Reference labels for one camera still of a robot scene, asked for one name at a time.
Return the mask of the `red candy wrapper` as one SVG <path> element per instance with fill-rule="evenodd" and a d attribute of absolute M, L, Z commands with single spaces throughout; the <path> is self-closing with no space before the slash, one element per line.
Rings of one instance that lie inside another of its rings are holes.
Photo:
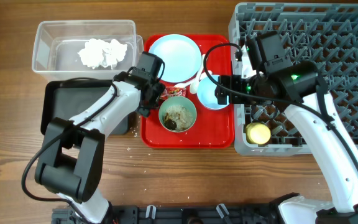
<path fill-rule="evenodd" d="M 186 88 L 174 87 L 174 86 L 167 86 L 163 93 L 160 95 L 161 100 L 167 100 L 168 98 L 174 96 L 186 96 Z"/>

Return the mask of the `yellow plastic cup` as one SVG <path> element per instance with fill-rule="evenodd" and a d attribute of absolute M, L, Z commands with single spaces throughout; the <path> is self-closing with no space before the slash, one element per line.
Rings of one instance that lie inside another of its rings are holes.
<path fill-rule="evenodd" d="M 250 123 L 246 126 L 246 138 L 250 144 L 263 145 L 270 141 L 271 131 L 262 123 Z"/>

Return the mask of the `white tissue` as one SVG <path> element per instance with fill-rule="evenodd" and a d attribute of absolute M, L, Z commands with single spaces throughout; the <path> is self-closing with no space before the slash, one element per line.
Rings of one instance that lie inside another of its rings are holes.
<path fill-rule="evenodd" d="M 115 69 L 119 62 L 126 56 L 127 44 L 121 44 L 113 39 L 106 42 L 101 39 L 90 39 L 85 43 L 85 47 L 78 52 L 83 65 L 88 68 L 97 69 L 99 67 Z"/>

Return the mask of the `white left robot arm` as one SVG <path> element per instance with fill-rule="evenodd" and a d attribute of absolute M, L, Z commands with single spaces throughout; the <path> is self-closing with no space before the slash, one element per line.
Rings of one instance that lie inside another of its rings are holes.
<path fill-rule="evenodd" d="M 72 222 L 116 223 L 111 203 L 98 189 L 106 138 L 130 113 L 148 117 L 158 105 L 165 85 L 160 82 L 165 64 L 143 52 L 137 66 L 115 75 L 105 94 L 84 112 L 70 119 L 52 119 L 35 165 L 36 183 L 57 195 L 56 202 L 71 207 Z"/>

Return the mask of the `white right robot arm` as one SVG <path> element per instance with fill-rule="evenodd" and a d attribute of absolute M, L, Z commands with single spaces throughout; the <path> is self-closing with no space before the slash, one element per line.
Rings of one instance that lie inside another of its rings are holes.
<path fill-rule="evenodd" d="M 247 55 L 255 74 L 223 75 L 214 81 L 219 104 L 281 104 L 319 165 L 330 202 L 288 194 L 270 206 L 280 223 L 358 223 L 358 148 L 345 129 L 328 84 L 310 61 L 293 64 L 276 31 L 237 46 L 235 59 Z"/>

